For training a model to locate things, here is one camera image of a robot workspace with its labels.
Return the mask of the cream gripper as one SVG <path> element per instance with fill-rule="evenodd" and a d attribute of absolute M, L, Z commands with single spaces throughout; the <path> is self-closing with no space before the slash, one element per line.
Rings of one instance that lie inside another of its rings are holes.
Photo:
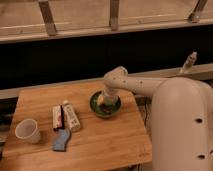
<path fill-rule="evenodd" d="M 118 92 L 116 89 L 105 87 L 98 96 L 97 104 L 106 106 L 115 105 L 118 101 Z"/>

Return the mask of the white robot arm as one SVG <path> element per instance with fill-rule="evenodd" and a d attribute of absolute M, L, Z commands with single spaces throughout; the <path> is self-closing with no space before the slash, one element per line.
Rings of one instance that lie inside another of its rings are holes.
<path fill-rule="evenodd" d="M 152 171 L 211 171 L 208 117 L 213 114 L 213 87 L 187 77 L 131 77 L 120 66 L 103 77 L 102 97 L 110 105 L 117 91 L 152 99 Z"/>

